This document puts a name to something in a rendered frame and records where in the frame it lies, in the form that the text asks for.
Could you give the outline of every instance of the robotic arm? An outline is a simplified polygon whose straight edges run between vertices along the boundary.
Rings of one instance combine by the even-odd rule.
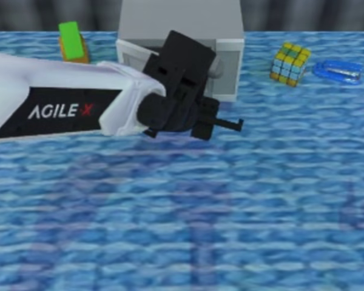
[[[184,132],[209,140],[219,102],[203,96],[215,53],[171,31],[143,72],[114,62],[97,65],[0,53],[0,139],[101,130],[123,136]]]

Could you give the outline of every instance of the agile-x logo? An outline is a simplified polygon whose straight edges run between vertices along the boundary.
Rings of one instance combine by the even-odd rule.
[[[78,103],[67,104],[46,104],[36,105],[27,119],[51,119],[51,118],[72,118],[78,116],[90,116],[93,108],[92,103],[84,104],[82,107]]]

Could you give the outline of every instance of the red letter x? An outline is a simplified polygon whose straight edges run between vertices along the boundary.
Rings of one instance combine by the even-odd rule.
[[[90,111],[93,107],[93,104],[84,104],[84,107],[80,110],[81,116],[90,116]]]

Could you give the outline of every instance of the blue plastic object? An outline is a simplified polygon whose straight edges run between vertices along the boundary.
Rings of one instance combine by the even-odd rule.
[[[321,78],[350,85],[361,84],[360,75],[362,65],[353,62],[327,60],[316,63],[312,71],[313,74]]]

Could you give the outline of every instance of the table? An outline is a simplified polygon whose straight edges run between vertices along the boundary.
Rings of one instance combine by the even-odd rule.
[[[57,33],[0,52],[60,59]],[[115,33],[84,33],[115,61]],[[0,291],[364,291],[364,72],[268,78],[282,42],[364,65],[364,33],[246,35],[241,133],[0,143]]]

